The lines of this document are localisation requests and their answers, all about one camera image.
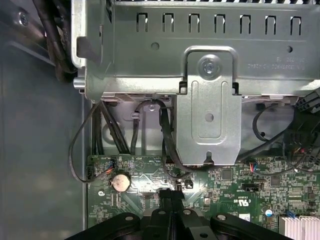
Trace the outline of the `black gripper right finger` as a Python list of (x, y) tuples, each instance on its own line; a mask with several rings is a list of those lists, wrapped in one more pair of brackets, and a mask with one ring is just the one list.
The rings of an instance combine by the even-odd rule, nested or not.
[(284, 236), (228, 213), (215, 213), (209, 220), (185, 208), (182, 191), (172, 191), (172, 210), (179, 240), (283, 240)]

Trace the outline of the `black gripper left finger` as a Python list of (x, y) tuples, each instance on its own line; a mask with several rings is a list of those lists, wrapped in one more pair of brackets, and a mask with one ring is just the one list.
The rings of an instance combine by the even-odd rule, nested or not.
[(172, 193), (159, 191), (159, 208), (150, 216), (120, 213), (72, 236), (73, 240), (168, 240), (171, 234)]

